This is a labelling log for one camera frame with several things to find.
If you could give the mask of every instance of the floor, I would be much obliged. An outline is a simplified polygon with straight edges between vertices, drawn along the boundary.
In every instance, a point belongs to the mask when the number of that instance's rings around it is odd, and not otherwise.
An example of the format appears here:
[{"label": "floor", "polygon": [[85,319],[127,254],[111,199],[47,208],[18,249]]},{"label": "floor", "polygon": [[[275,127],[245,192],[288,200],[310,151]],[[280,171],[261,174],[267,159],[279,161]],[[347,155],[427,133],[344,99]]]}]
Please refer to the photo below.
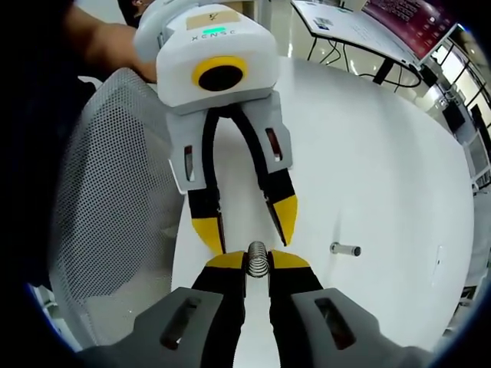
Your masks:
[{"label": "floor", "polygon": [[[301,58],[307,60],[308,53],[311,49],[314,38],[308,33],[304,23],[293,10],[289,0],[272,0],[272,27],[271,32],[276,37],[278,42],[278,52],[281,56],[289,58]],[[315,49],[311,55],[311,62],[319,63],[331,51],[333,47],[326,40],[319,39]],[[382,64],[382,57],[371,54],[352,46],[346,46],[346,56],[348,65],[342,57],[343,47],[338,45],[337,49],[341,53],[341,57],[337,58],[336,52],[333,52],[324,64],[328,67],[336,67],[344,71],[347,70],[352,74],[376,74],[378,68]],[[389,73],[387,79],[389,81],[398,82],[400,68],[394,66]],[[400,77],[402,84],[414,84],[417,79],[411,72],[403,70]],[[389,90],[395,90],[395,86],[383,83],[382,87]],[[424,110],[432,118],[434,118],[446,130],[450,131],[447,122],[441,111],[439,100],[442,98],[441,92],[436,88],[428,88],[425,84],[421,84],[416,88],[398,88],[397,95],[409,100],[417,105],[421,110]]]}]

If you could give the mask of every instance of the white tabletop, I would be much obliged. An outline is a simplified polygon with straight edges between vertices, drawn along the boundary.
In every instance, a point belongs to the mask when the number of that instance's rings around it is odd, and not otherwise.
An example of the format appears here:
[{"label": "white tabletop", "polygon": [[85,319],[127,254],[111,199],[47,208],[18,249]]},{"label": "white tabletop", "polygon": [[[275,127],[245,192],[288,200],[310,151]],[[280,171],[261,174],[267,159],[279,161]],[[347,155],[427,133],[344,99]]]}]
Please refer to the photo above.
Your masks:
[{"label": "white tabletop", "polygon": [[358,44],[395,61],[418,67],[418,59],[411,49],[370,15],[314,2],[292,0],[291,3],[312,34]]},{"label": "white tabletop", "polygon": [[[227,250],[259,240],[296,253],[325,288],[370,311],[385,336],[433,348],[470,263],[473,199],[462,147],[411,103],[335,68],[283,57],[275,89],[292,135],[292,244],[282,246],[247,145],[222,119],[214,155]],[[361,256],[332,255],[333,241],[361,246]],[[212,256],[191,226],[186,201],[172,289],[191,287]],[[267,278],[248,278],[247,288],[235,366],[278,366]]]}]

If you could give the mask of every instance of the grey mesh chair back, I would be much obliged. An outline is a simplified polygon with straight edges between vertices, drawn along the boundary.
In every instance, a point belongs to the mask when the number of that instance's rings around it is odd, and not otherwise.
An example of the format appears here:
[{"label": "grey mesh chair back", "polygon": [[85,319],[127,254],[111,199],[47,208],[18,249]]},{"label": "grey mesh chair back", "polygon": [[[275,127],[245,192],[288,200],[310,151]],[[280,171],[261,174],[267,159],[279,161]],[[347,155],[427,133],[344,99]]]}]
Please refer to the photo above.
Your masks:
[{"label": "grey mesh chair back", "polygon": [[121,69],[84,108],[65,153],[50,280],[82,348],[114,343],[170,292],[183,197],[168,161],[163,105]]}]

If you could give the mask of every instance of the person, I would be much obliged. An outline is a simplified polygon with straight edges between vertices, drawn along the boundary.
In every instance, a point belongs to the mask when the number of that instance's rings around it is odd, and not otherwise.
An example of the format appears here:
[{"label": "person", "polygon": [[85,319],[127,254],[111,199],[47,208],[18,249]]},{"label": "person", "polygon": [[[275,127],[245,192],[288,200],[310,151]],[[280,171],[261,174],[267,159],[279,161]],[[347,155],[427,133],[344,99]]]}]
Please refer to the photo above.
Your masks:
[{"label": "person", "polygon": [[157,75],[154,63],[137,56],[134,28],[104,23],[70,0],[26,6],[21,28],[13,28],[6,41],[11,55],[6,70],[15,76],[5,84],[12,99],[7,103],[7,248],[14,252],[16,277],[49,287],[47,250],[58,171],[71,131],[95,91],[78,76],[103,80],[121,67],[145,81],[155,81]]},{"label": "person", "polygon": [[143,12],[153,0],[117,0],[123,13],[124,21],[131,27],[138,28]]}]

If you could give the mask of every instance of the coil spring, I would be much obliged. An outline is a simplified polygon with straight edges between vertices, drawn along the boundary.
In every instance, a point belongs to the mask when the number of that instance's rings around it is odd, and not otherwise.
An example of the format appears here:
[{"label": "coil spring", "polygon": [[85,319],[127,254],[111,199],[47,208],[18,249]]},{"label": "coil spring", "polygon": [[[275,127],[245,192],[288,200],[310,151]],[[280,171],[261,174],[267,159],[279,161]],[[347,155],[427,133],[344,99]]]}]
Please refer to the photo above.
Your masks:
[{"label": "coil spring", "polygon": [[249,263],[247,274],[253,278],[262,278],[269,273],[268,254],[262,241],[253,241],[247,251]]}]

